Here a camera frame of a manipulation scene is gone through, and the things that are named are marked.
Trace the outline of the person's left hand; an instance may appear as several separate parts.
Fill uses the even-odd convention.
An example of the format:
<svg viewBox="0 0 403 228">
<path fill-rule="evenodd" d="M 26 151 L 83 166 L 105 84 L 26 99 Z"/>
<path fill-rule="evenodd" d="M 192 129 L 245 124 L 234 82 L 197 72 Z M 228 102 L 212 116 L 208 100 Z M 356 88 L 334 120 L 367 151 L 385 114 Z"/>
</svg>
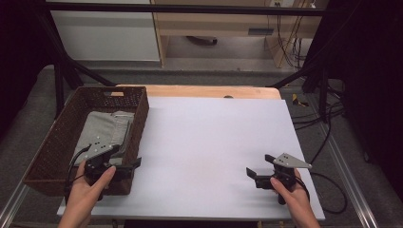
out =
<svg viewBox="0 0 403 228">
<path fill-rule="evenodd" d="M 66 210 L 67 212 L 88 213 L 95 206 L 102 191 L 106 189 L 116 172 L 116 167 L 111 166 L 92 185 L 85 179 L 86 162 L 82 161 L 77 170 L 76 179 L 72 184 Z"/>
</svg>

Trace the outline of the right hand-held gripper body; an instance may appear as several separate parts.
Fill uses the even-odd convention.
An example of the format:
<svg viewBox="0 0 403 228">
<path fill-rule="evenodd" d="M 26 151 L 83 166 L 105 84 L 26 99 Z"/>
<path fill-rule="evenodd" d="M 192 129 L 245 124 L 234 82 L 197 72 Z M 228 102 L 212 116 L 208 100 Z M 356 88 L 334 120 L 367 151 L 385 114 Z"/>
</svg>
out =
<svg viewBox="0 0 403 228">
<path fill-rule="evenodd" d="M 306 168 L 310 169 L 312 167 L 311 164 L 306 161 L 302 161 L 296 157 L 293 157 L 287 153 L 283 153 L 276 157 L 274 160 L 274 174 L 272 178 L 276 178 L 279 180 L 288 190 L 292 191 L 294 186 L 299 183 L 303 189 L 306 191 L 308 197 L 310 197 L 310 193 L 307 190 L 305 183 L 298 178 L 295 174 L 296 168 Z"/>
</svg>

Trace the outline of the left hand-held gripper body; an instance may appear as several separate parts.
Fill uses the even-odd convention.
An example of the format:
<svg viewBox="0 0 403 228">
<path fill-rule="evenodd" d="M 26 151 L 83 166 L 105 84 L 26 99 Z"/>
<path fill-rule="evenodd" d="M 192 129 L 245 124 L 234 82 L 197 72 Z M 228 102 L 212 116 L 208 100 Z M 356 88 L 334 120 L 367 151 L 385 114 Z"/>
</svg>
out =
<svg viewBox="0 0 403 228">
<path fill-rule="evenodd" d="M 108 156 L 106 152 L 112 145 L 115 144 L 98 137 L 84 155 L 85 179 L 90 185 L 95 183 L 111 166 L 109 162 L 111 156 Z"/>
</svg>

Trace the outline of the person's right hand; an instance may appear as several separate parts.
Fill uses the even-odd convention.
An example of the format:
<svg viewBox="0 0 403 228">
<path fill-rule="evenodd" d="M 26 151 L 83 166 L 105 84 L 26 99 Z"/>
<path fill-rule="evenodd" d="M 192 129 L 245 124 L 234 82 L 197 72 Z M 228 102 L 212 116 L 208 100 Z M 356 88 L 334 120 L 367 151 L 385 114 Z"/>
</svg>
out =
<svg viewBox="0 0 403 228">
<path fill-rule="evenodd" d="M 274 189 L 284 198 L 291 213 L 301 214 L 311 209 L 306 191 L 299 183 L 290 191 L 276 178 L 271 178 L 270 182 Z"/>
</svg>

